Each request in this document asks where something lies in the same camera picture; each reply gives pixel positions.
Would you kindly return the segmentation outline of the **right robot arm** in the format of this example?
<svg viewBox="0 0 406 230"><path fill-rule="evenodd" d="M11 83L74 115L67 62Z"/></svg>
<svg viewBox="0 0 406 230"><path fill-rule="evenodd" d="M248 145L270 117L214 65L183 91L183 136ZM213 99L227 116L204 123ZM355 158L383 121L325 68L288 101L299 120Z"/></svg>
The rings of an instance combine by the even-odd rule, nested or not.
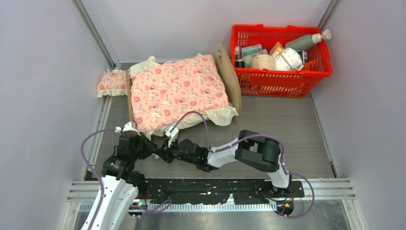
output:
<svg viewBox="0 0 406 230"><path fill-rule="evenodd" d="M191 163L203 172L211 172L238 161L265 172L278 196L287 196L293 189L292 177L282 161L283 144L269 135L242 130L231 142L211 148L200 147L189 139L178 141L172 136L167 136L154 154L167 163L173 160Z"/></svg>

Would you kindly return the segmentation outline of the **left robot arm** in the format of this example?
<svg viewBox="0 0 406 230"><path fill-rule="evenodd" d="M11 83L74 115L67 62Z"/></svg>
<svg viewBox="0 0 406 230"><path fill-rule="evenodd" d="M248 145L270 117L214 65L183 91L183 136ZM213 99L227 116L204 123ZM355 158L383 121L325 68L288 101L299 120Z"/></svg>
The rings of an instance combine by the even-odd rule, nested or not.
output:
<svg viewBox="0 0 406 230"><path fill-rule="evenodd" d="M149 157L156 145L136 131L123 131L113 154L97 175L99 190L83 230L119 229L135 198L147 192L145 177L134 171L135 162Z"/></svg>

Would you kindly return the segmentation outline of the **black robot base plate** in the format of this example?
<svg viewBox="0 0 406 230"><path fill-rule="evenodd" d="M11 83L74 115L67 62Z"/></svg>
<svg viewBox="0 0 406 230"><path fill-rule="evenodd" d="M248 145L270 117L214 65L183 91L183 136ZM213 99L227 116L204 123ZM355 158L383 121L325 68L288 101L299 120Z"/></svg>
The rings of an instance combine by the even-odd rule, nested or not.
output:
<svg viewBox="0 0 406 230"><path fill-rule="evenodd" d="M269 179L163 179L150 178L142 186L138 198L160 204L225 204L232 197L234 203L265 204L270 199L286 201L304 197L302 182L292 181L287 189L273 187Z"/></svg>

